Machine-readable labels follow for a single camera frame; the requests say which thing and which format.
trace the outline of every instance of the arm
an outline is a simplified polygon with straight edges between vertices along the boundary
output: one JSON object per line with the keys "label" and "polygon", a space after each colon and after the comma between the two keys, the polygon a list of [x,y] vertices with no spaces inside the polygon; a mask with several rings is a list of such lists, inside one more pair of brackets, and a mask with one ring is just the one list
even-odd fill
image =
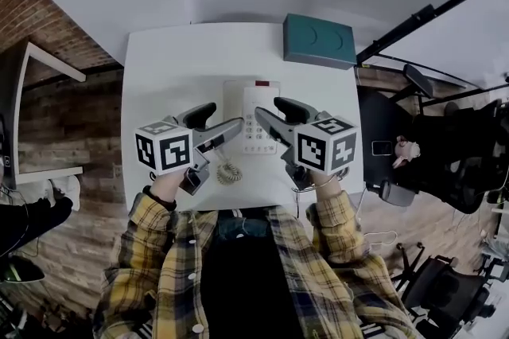
{"label": "arm", "polygon": [[[315,185],[323,185],[329,178],[313,173]],[[379,255],[371,254],[356,212],[337,179],[317,189],[317,200],[308,209],[314,227],[313,244],[352,290],[357,315],[365,322],[392,325],[413,337],[414,327],[392,285],[386,264]]]}
{"label": "arm", "polygon": [[[158,177],[150,194],[175,201],[184,172]],[[111,267],[104,271],[101,299],[94,318],[96,337],[112,339],[129,333],[150,319],[150,297],[155,298],[161,267],[173,237],[173,212],[139,193],[127,230],[115,242]]]}

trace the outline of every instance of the yellow plaid shirt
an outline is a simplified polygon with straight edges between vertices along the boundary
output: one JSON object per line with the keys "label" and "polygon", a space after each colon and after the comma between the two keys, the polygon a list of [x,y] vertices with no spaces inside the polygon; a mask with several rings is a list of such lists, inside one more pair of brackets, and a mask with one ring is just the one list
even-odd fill
{"label": "yellow plaid shirt", "polygon": [[[304,337],[362,338],[361,323],[417,337],[385,263],[370,253],[346,192],[311,205],[307,215],[312,243],[284,208],[266,208]],[[139,193],[105,270],[96,336],[130,337],[152,321],[158,339],[208,338],[200,276],[217,220],[218,212],[169,212]]]}

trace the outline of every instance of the office chair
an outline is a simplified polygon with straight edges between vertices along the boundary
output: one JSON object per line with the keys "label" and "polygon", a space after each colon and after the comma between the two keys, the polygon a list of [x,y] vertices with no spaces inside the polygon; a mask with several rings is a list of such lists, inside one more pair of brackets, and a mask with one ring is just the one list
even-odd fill
{"label": "office chair", "polygon": [[404,247],[398,246],[403,253],[404,271],[393,277],[393,281],[400,281],[397,290],[408,282],[402,302],[415,318],[422,315],[418,315],[413,308],[420,306],[428,310],[427,319],[416,325],[422,336],[448,339],[457,332],[461,322],[493,315],[495,307],[485,305],[489,296],[488,289],[484,287],[486,278],[455,271],[453,268],[457,265],[457,259],[441,255],[429,257],[415,271],[425,250],[422,244],[419,247],[421,250],[417,258],[409,266]]}
{"label": "office chair", "polygon": [[[463,213],[474,213],[484,193],[505,186],[509,154],[494,155],[495,145],[509,146],[509,116],[499,100],[486,107],[458,110],[445,117],[412,117],[396,102],[416,92],[433,97],[431,83],[406,64],[409,86],[391,98],[360,88],[364,180],[368,190],[398,206],[411,205],[427,192]],[[393,169],[396,138],[416,142],[421,156]],[[375,150],[380,143],[387,151]]]}

